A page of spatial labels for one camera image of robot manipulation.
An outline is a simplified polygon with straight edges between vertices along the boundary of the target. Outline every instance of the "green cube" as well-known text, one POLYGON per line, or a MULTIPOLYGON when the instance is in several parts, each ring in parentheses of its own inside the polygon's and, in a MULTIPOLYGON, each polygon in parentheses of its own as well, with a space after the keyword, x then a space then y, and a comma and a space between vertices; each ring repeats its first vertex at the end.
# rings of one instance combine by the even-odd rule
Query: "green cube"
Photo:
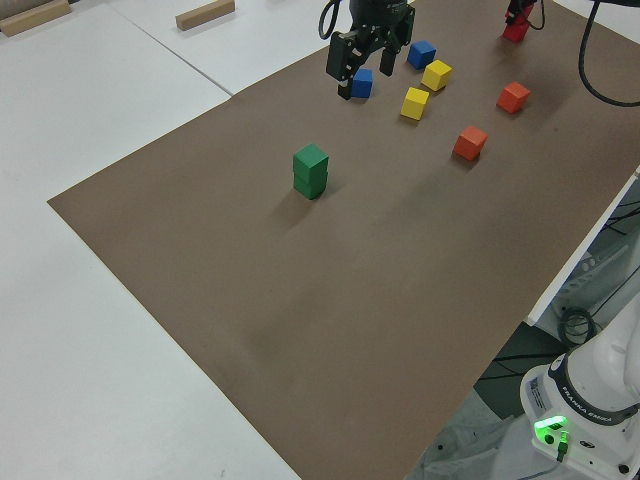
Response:
POLYGON ((318 182, 326 183, 329 155, 311 143, 293 155, 293 172, 303 182, 317 186, 318 182))
POLYGON ((324 173, 324 180, 317 179, 313 183, 305 182, 298 175, 293 175, 293 188, 295 188, 298 192, 304 195, 309 200, 313 200, 316 197, 319 197, 322 192, 324 192, 325 188, 327 188, 327 177, 328 173, 324 173))

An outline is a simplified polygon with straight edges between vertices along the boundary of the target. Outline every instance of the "brown table surface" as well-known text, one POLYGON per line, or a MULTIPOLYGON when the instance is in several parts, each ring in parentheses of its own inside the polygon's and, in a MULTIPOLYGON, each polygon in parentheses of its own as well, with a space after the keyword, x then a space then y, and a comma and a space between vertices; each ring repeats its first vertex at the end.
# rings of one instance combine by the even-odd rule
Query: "brown table surface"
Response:
MULTIPOLYGON (((415 3, 414 40, 454 68, 420 122, 399 116, 406 51, 346 102, 325 50, 50 201, 304 480, 408 473, 640 163, 640 110, 579 83, 585 20, 547 2, 514 45, 506 6, 415 3), (532 94, 512 116, 514 80, 532 94), (470 124, 473 164, 451 155, 470 124), (331 155, 313 202, 291 174, 311 142, 331 155)), ((606 93, 639 60, 594 29, 606 93)))

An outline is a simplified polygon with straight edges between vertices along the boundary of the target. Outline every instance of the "green light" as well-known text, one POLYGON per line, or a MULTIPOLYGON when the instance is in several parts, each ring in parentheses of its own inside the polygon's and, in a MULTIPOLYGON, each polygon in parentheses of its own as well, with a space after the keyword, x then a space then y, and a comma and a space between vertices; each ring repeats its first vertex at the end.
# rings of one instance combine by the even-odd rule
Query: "green light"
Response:
POLYGON ((567 417, 558 415, 555 417, 547 418, 545 420, 538 420, 536 423, 533 424, 533 428, 536 429, 536 433, 538 432, 541 433, 541 430, 546 430, 547 428, 552 428, 553 430, 557 430, 558 428, 566 424, 567 424, 567 417))

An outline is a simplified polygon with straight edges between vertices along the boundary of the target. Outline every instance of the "yellow cube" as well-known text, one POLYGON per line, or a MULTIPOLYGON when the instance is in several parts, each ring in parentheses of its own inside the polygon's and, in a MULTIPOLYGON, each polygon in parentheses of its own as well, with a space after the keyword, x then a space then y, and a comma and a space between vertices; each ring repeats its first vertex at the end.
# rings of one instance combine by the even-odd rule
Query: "yellow cube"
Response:
POLYGON ((413 118, 414 120, 420 120, 424 107, 427 106, 429 100, 429 92, 420 90, 419 88, 410 87, 407 91, 407 95, 404 97, 402 104, 402 110, 400 114, 405 117, 413 118))
POLYGON ((421 83, 431 90, 438 91, 447 86, 452 71, 453 69, 449 65, 436 60, 424 69, 421 83))

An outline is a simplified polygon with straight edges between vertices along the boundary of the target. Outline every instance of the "blue cube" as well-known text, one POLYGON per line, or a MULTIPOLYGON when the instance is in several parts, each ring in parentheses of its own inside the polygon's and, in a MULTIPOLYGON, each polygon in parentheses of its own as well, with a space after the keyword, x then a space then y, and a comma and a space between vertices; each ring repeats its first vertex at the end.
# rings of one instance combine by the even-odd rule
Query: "blue cube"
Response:
POLYGON ((416 70, 421 70, 431 62, 436 56, 436 47, 431 45, 426 40, 420 40, 411 44, 409 49, 409 56, 407 62, 413 65, 416 70))
POLYGON ((359 69, 353 76, 351 96, 356 98, 369 98, 373 86, 373 72, 368 68, 359 69))

